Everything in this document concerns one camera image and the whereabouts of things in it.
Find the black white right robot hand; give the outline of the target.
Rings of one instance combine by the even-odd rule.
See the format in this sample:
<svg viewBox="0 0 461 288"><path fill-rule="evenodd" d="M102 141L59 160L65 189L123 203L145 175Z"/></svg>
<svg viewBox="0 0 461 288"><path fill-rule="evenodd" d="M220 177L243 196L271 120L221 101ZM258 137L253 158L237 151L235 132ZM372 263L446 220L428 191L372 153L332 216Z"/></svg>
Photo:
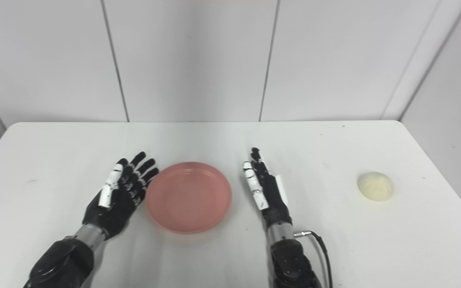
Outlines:
<svg viewBox="0 0 461 288"><path fill-rule="evenodd" d="M273 224L292 225L289 208L283 197L282 183L269 171L257 147L251 148L251 160L243 163L242 170L267 228Z"/></svg>

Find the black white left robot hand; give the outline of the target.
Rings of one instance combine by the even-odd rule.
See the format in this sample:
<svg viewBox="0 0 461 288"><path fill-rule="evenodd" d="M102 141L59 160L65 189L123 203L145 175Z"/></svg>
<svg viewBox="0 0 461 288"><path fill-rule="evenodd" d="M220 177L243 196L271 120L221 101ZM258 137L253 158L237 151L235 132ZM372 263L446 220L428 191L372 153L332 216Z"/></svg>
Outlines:
<svg viewBox="0 0 461 288"><path fill-rule="evenodd" d="M120 159L88 204L82 224L100 228L106 240L120 234L158 174L155 158L148 157L144 151L132 160Z"/></svg>

